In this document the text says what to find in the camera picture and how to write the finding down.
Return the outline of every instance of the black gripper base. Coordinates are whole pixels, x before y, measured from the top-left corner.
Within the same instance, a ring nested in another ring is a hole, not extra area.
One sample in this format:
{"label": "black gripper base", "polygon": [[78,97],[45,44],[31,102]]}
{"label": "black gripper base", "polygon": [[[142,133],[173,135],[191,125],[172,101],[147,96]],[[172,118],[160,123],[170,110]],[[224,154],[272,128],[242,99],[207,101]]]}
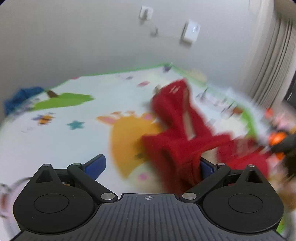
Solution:
{"label": "black gripper base", "polygon": [[14,241],[283,241],[275,231],[240,235],[209,222],[199,206],[184,203],[173,194],[124,194],[102,204],[84,226],[58,235],[23,231]]}

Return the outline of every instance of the play mat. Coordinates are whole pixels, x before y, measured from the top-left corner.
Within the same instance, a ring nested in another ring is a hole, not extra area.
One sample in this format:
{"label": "play mat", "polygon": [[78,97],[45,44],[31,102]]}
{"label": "play mat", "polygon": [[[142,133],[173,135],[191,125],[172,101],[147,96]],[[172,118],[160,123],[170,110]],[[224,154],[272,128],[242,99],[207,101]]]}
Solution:
{"label": "play mat", "polygon": [[[44,163],[61,169],[104,154],[106,169],[97,181],[118,196],[164,192],[149,161],[139,156],[139,139],[163,130],[150,110],[154,88],[184,77],[192,87],[193,106],[215,133],[266,135],[269,126],[260,121],[263,112],[250,100],[231,89],[209,86],[173,64],[76,77],[31,98],[5,119],[0,130],[0,183],[17,196],[27,177]],[[241,115],[231,115],[230,106],[240,106]],[[12,205],[6,214],[0,221],[1,241],[18,231]]]}

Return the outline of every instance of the orange toy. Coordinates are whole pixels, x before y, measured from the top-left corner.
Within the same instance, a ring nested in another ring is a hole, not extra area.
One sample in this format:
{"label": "orange toy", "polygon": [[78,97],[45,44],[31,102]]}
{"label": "orange toy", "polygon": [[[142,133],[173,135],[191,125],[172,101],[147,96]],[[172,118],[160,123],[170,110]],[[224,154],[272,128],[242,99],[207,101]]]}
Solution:
{"label": "orange toy", "polygon": [[[273,132],[269,136],[269,145],[273,146],[276,144],[279,144],[283,139],[287,137],[287,134],[285,132]],[[282,160],[285,157],[285,154],[283,152],[276,153],[276,157],[279,160]]]}

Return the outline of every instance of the blue gripper pad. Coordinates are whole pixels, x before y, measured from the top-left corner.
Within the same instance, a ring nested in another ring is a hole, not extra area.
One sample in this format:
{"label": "blue gripper pad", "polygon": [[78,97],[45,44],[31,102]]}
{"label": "blue gripper pad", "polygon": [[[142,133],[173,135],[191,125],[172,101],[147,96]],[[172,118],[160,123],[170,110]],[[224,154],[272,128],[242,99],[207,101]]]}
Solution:
{"label": "blue gripper pad", "polygon": [[200,158],[200,170],[201,170],[201,174],[202,174],[202,179],[206,179],[208,176],[210,176],[211,174],[214,173],[214,171],[217,170],[216,165],[214,165],[213,163],[207,161],[204,158]]}
{"label": "blue gripper pad", "polygon": [[96,180],[106,168],[106,158],[104,155],[99,154],[82,166],[84,172],[92,179]]}

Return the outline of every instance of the yellow cartoon bunny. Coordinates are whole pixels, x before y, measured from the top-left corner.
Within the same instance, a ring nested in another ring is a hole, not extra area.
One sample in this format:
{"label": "yellow cartoon bunny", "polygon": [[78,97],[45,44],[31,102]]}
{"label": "yellow cartoon bunny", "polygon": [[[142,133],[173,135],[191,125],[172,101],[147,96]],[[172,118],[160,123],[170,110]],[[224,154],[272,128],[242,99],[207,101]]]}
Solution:
{"label": "yellow cartoon bunny", "polygon": [[112,125],[110,149],[121,175],[133,185],[147,192],[162,192],[162,186],[154,169],[150,166],[141,138],[144,134],[158,134],[163,128],[154,122],[155,115],[147,112],[138,117],[134,111],[113,112],[110,116],[96,119]]}

